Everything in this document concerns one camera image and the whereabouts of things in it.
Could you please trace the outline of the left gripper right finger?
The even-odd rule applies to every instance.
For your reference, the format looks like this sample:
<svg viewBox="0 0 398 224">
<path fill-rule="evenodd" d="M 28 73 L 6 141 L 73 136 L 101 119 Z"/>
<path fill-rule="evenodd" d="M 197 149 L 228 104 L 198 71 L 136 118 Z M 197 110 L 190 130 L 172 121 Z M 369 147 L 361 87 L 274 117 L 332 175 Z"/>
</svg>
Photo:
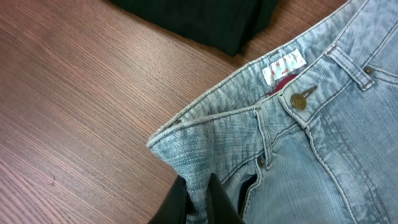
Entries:
<svg viewBox="0 0 398 224">
<path fill-rule="evenodd" d="M 244 224 L 216 174 L 211 174 L 206 191 L 208 224 Z"/>
</svg>

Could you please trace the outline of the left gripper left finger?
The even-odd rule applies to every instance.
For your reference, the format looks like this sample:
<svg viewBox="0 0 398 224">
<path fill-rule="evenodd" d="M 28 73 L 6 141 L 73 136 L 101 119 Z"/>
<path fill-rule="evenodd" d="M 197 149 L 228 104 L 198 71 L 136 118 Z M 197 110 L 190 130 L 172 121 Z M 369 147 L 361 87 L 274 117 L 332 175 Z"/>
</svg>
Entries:
<svg viewBox="0 0 398 224">
<path fill-rule="evenodd" d="M 178 175 L 148 224 L 186 224 L 187 199 L 186 181 Z"/>
</svg>

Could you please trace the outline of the light blue denim shorts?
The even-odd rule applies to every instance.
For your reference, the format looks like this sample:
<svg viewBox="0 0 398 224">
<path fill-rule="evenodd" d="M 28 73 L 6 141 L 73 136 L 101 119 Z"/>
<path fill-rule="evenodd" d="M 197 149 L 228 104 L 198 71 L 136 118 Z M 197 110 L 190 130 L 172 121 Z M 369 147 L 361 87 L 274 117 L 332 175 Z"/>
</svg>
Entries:
<svg viewBox="0 0 398 224">
<path fill-rule="evenodd" d="M 396 223 L 397 1 L 348 1 L 147 145 L 185 179 L 188 223 L 211 175 L 246 223 Z"/>
</svg>

